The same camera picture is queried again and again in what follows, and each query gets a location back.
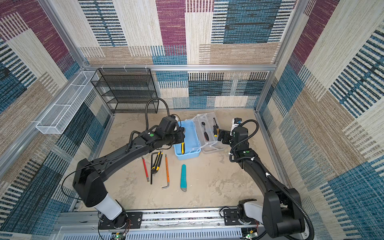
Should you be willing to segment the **wooden handled screwdriver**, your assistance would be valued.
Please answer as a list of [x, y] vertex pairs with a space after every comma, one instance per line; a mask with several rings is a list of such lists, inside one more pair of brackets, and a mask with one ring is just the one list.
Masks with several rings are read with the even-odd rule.
[[216, 118], [213, 118], [213, 120], [214, 120], [214, 126], [213, 126], [213, 128], [214, 128], [214, 137], [217, 138], [218, 135], [219, 135], [219, 126], [218, 126], [218, 123], [216, 121]]

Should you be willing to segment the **yellow handled wrench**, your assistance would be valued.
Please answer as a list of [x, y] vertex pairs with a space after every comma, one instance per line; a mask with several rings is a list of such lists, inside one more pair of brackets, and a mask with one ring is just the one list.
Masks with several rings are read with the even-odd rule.
[[181, 143], [181, 154], [184, 155], [185, 152], [186, 152], [186, 149], [185, 149], [185, 143], [182, 142], [182, 143]]

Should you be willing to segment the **orange pencil tool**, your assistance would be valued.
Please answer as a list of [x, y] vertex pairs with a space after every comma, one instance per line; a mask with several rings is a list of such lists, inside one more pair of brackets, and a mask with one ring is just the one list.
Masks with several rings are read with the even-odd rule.
[[169, 164], [168, 164], [167, 154], [165, 154], [165, 163], [166, 163], [167, 185], [162, 187], [162, 189], [167, 189], [170, 186]]

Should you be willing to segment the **light blue plastic tool box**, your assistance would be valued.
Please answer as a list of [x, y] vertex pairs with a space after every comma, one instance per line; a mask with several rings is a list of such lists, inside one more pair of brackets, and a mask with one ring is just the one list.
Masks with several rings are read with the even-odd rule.
[[[175, 155], [178, 160], [188, 160], [197, 158], [200, 153], [212, 154], [224, 150], [226, 147], [214, 137], [214, 120], [218, 118], [214, 112], [198, 114], [192, 119], [181, 121], [181, 127], [185, 128], [185, 149], [184, 155], [181, 154], [181, 144], [174, 145]], [[209, 141], [204, 138], [203, 126], [205, 122], [206, 131], [209, 135]]]

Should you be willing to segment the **black hex key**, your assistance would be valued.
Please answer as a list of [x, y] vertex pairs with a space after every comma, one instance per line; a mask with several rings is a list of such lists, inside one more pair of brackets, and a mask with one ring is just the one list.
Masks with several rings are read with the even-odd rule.
[[150, 177], [150, 184], [153, 184], [153, 176], [157, 173], [158, 163], [160, 160], [160, 152], [155, 152], [151, 154], [151, 177]]

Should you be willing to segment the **red hex key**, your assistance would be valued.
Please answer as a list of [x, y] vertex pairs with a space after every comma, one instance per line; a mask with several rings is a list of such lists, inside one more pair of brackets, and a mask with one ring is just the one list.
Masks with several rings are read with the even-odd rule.
[[150, 178], [149, 178], [149, 174], [148, 174], [148, 170], [147, 170], [146, 161], [145, 161], [145, 159], [144, 159], [143, 156], [142, 156], [142, 161], [143, 161], [143, 165], [144, 165], [144, 170], [145, 170], [145, 174], [146, 174], [146, 179], [147, 179], [147, 182], [149, 183], [149, 182], [150, 182]]

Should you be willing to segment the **teal utility knife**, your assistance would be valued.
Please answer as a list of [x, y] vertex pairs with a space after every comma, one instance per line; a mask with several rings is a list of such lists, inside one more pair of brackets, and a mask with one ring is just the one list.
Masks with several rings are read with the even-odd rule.
[[181, 168], [180, 188], [183, 192], [187, 191], [187, 166], [186, 165], [182, 165], [182, 168]]

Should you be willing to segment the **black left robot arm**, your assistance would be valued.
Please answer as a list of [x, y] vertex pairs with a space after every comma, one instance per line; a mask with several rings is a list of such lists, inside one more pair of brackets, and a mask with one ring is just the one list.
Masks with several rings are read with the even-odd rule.
[[88, 208], [95, 208], [107, 219], [114, 221], [123, 217], [123, 208], [109, 194], [104, 182], [122, 167], [149, 154], [164, 145], [172, 146], [184, 141], [185, 128], [169, 133], [157, 128], [146, 130], [127, 146], [93, 161], [78, 162], [73, 187]]

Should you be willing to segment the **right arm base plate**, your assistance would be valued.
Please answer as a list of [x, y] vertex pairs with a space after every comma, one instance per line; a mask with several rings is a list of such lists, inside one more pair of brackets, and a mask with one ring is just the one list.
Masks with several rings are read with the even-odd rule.
[[240, 219], [237, 210], [230, 208], [223, 208], [220, 210], [220, 216], [224, 219], [225, 226], [237, 226], [237, 225], [255, 225], [260, 224], [258, 221], [251, 219], [250, 221], [243, 221]]

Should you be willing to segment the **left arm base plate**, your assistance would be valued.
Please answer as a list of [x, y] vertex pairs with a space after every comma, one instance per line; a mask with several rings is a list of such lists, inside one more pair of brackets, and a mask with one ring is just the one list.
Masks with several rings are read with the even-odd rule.
[[104, 215], [101, 216], [98, 227], [100, 230], [139, 229], [143, 220], [143, 212], [123, 212], [114, 220], [109, 220]]

